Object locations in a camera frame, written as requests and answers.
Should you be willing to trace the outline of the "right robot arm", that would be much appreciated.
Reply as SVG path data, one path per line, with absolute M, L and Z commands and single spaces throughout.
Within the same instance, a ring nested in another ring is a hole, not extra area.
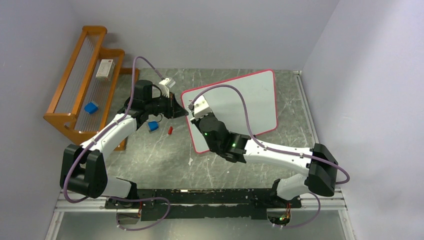
M 264 142 L 229 131 L 213 113 L 190 122 L 202 134 L 209 150 L 228 162 L 267 164 L 295 172 L 294 176 L 274 182 L 269 199 L 275 207 L 305 193 L 323 197 L 335 193 L 338 163 L 322 144 L 296 148 Z

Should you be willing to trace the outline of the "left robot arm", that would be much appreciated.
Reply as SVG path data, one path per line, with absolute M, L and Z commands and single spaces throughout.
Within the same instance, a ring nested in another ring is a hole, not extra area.
M 105 161 L 123 140 L 147 122 L 149 116 L 175 119 L 188 115 L 170 91 L 174 85 L 171 78 L 158 84 L 137 80 L 132 84 L 130 97 L 106 127 L 89 140 L 65 148 L 59 184 L 68 202 L 77 203 L 69 197 L 68 191 L 71 191 L 83 195 L 84 199 L 111 197 L 126 208 L 138 203 L 136 183 L 109 176 Z

